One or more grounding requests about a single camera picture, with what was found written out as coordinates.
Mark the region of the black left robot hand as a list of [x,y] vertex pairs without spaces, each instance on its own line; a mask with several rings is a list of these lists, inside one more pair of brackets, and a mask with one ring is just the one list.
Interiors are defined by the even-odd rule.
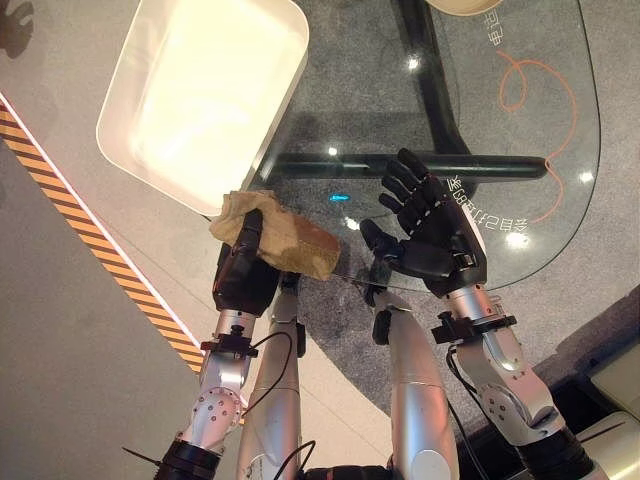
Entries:
[[260,317],[271,305],[281,272],[258,256],[262,230],[262,212],[251,210],[244,216],[235,243],[222,245],[212,289],[218,311]]

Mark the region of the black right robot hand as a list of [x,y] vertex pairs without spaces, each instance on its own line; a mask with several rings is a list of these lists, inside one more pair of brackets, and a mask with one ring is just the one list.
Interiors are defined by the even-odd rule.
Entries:
[[438,298],[487,281],[487,257],[465,210],[406,148],[387,163],[381,205],[407,235],[399,240],[365,219],[359,228],[374,257],[391,270],[421,279]]

